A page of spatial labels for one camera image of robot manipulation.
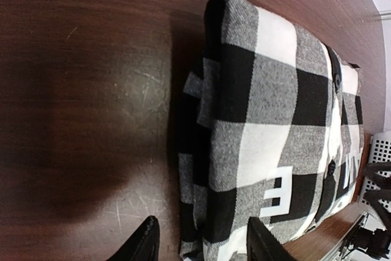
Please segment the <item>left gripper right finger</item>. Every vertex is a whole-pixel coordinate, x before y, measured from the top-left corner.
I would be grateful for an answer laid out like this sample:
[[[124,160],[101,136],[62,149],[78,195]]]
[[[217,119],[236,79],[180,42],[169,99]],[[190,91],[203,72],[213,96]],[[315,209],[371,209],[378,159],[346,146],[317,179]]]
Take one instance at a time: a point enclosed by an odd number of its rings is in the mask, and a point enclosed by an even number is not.
[[[247,223],[246,247],[248,261],[295,261],[256,217],[250,217]]]

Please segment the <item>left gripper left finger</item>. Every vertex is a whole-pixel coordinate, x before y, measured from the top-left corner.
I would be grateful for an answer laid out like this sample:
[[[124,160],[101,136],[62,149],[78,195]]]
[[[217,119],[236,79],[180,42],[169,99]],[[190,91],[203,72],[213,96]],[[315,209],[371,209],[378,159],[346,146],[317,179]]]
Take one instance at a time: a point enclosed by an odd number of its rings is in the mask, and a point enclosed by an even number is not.
[[[109,261],[157,261],[160,227],[155,216],[148,216]]]

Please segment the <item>black white plaid shirt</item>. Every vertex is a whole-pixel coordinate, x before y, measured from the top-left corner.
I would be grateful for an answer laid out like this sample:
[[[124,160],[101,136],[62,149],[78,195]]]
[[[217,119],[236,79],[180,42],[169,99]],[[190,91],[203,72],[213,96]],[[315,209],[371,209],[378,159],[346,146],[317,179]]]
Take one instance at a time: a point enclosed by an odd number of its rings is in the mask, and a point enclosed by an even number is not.
[[[246,260],[247,223],[293,241],[350,204],[360,67],[247,0],[208,0],[179,105],[183,260]]]

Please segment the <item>white plastic laundry basket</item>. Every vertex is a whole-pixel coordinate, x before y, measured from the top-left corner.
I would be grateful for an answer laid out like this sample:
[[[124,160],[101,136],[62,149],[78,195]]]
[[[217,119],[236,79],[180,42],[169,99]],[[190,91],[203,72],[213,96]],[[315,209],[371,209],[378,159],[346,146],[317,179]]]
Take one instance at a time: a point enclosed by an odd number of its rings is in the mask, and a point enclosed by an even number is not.
[[[385,169],[385,165],[390,162],[390,131],[383,133],[377,133],[372,136],[370,142],[370,151],[367,161],[367,166],[372,167],[376,165],[379,167],[382,165],[382,168],[376,171],[378,177],[384,178],[385,181],[381,180],[381,186],[379,186],[374,180],[369,176],[365,175],[361,191],[358,198],[358,203],[364,209],[370,208],[370,203],[364,199],[364,195],[369,191],[390,191],[390,169]]]

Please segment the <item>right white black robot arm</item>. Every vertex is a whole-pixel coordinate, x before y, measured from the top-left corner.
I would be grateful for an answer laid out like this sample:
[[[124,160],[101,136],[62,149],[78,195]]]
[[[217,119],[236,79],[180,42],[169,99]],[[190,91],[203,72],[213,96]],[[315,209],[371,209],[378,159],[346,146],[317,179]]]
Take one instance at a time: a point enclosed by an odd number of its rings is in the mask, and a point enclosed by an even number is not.
[[[390,201],[390,177],[379,175],[379,171],[390,172],[390,162],[373,163],[364,167],[364,176],[379,187],[379,189],[367,191],[364,194],[364,199],[371,205],[387,231],[390,232],[390,212],[379,202],[380,200]]]

